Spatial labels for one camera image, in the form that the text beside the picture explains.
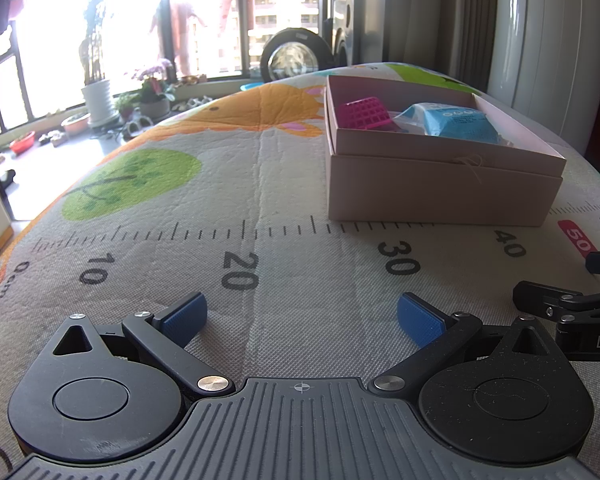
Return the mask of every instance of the play mat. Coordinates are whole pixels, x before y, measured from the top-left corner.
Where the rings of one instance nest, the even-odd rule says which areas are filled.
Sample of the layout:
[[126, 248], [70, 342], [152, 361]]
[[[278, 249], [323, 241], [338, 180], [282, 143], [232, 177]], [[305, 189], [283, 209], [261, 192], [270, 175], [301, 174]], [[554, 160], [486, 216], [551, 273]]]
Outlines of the play mat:
[[[366, 381], [416, 349], [395, 315], [403, 292], [508, 325], [520, 280], [600, 291], [569, 236], [577, 230], [600, 250], [600, 176], [497, 102], [568, 160], [541, 228], [328, 220], [322, 90], [330, 73], [470, 91], [409, 65], [340, 68], [214, 101], [107, 156], [0, 259], [0, 477], [22, 457], [6, 416], [11, 392], [74, 312], [114, 323], [199, 290], [208, 322], [187, 349], [238, 384]], [[392, 267], [382, 244], [410, 262]], [[596, 407], [580, 459], [600, 475], [600, 362], [573, 365]]]

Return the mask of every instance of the red bowl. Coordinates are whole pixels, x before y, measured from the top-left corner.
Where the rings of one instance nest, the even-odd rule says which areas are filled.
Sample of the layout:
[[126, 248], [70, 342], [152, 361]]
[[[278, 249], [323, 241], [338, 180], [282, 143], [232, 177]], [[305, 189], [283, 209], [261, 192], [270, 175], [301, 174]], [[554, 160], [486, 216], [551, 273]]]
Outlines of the red bowl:
[[22, 152], [26, 152], [31, 146], [33, 146], [33, 143], [35, 141], [36, 141], [36, 133], [35, 132], [29, 132], [27, 134], [27, 136], [24, 137], [23, 139], [14, 140], [9, 145], [9, 147], [11, 148], [11, 151], [13, 153], [15, 153], [16, 155], [19, 155]]

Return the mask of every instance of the floor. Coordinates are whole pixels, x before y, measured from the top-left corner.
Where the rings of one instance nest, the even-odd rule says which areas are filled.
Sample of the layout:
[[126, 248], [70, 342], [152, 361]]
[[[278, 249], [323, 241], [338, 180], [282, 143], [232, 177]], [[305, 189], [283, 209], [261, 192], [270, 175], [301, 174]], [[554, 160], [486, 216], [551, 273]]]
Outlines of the floor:
[[21, 155], [3, 152], [6, 160], [0, 172], [13, 169], [16, 175], [7, 188], [13, 216], [17, 221], [30, 221], [38, 216], [58, 195], [93, 168], [103, 156], [124, 144], [122, 136], [105, 134], [93, 138], [87, 130], [55, 148], [51, 143], [37, 142]]

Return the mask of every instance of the blue package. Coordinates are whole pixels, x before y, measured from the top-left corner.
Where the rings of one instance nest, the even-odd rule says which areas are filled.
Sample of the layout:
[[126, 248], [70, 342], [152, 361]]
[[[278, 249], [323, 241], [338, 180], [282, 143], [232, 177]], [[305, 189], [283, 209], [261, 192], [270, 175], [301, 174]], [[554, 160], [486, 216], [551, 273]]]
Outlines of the blue package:
[[401, 123], [416, 124], [427, 135], [451, 139], [476, 140], [501, 144], [500, 134], [480, 110], [439, 103], [417, 103], [394, 118]]

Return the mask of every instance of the crosshair symbol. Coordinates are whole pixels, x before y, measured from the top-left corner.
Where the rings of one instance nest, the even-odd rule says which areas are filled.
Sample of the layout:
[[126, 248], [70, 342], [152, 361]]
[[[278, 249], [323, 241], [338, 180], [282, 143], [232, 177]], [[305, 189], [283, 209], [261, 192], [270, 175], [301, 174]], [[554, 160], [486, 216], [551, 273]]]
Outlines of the crosshair symbol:
[[305, 391], [307, 391], [309, 388], [313, 388], [313, 386], [309, 386], [307, 383], [298, 383], [298, 384], [294, 384], [292, 386], [292, 388], [294, 390], [297, 390], [298, 392], [300, 392], [301, 394], [303, 394]]

